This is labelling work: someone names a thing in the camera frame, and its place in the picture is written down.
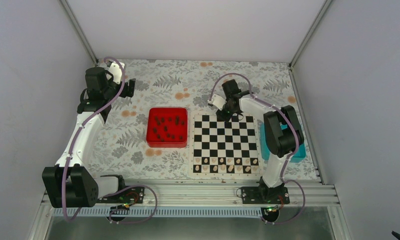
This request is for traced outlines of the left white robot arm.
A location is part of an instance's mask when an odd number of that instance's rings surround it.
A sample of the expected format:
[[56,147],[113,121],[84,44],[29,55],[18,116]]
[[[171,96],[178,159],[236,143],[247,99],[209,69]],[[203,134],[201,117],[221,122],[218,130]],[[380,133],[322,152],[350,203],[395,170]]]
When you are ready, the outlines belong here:
[[124,65],[91,67],[85,72],[86,88],[77,107],[76,124],[71,139],[54,166],[45,167],[42,180],[54,208],[84,208],[95,205],[104,194],[103,182],[87,169],[94,144],[118,97],[134,95],[135,79],[125,81]]

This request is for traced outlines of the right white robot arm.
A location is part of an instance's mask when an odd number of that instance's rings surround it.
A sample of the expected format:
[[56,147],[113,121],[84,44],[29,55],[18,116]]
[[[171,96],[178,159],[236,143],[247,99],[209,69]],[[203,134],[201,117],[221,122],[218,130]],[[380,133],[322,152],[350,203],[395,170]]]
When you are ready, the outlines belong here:
[[241,91],[235,80],[222,84],[225,103],[217,115],[229,121],[233,114],[247,113],[262,121],[265,143],[270,151],[267,167],[251,197],[270,204],[284,196],[283,173],[288,162],[304,142],[304,135],[295,109],[291,105],[278,108]]

